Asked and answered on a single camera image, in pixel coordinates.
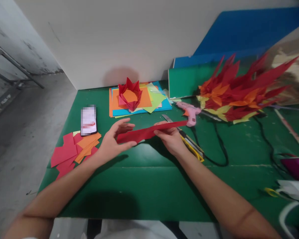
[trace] craft table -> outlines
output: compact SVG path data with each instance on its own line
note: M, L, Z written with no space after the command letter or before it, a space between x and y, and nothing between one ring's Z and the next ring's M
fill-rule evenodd
M162 87L166 88L166 85L167 82L162 82ZM56 146L62 146L63 135L80 130L81 108L89 104L98 107L98 128L104 136L118 120L109 117L108 94L107 87L79 90ZM198 105L194 98L184 101ZM275 153L299 156L299 144L278 116L272 109L265 109L265 112L268 117L260 121ZM280 112L299 134L299 111ZM135 129L147 128L163 121L162 114L167 114L173 121L184 120L183 111L173 105L169 111L132 115L131 123L136 125ZM217 127L228 151L229 166L221 168L208 160L204 165L255 206L270 223L277 225L280 211L289 202L271 197L263 190L265 187L276 189L276 180L282 178L270 163L269 146L261 137L259 125L251 119L236 125L217 123ZM184 126L182 129L194 139L190 128ZM211 119L198 116L196 130L205 153L217 162L224 162ZM52 183L57 175L57 169L51 168L49 163L39 191ZM216 221L195 186L157 137L139 143L99 168L59 216ZM299 226L299 206L290 213L287 223Z

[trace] white wall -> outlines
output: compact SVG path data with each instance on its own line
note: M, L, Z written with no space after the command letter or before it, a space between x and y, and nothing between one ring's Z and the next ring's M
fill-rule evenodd
M76 89L160 80L222 11L299 0L16 0Z
M30 73L60 70L49 48L13 0L0 0L0 47Z

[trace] gray floor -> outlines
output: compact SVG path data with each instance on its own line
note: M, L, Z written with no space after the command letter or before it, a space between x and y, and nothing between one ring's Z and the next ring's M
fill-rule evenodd
M0 238L35 197L76 96L65 74L37 79L46 88L25 89L0 116Z

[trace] glue gun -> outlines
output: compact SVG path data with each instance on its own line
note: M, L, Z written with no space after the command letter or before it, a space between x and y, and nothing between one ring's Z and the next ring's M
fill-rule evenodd
M183 110L186 110L188 112L188 122L187 122L187 126L188 127L192 127L195 126L196 124L196 115L198 115L199 113L201 113L201 109L200 108L196 108L195 106L179 101L176 102L176 105L179 108L182 108Z

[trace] red origami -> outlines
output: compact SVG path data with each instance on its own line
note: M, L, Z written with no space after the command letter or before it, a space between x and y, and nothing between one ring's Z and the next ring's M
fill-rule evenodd
M126 90L133 91L137 96L137 101L128 102L123 95ZM140 104L141 96L142 96L142 91L140 90L139 81L133 84L131 80L127 78L125 85L119 84L119 104L126 105L130 111L134 111L137 108L137 106Z

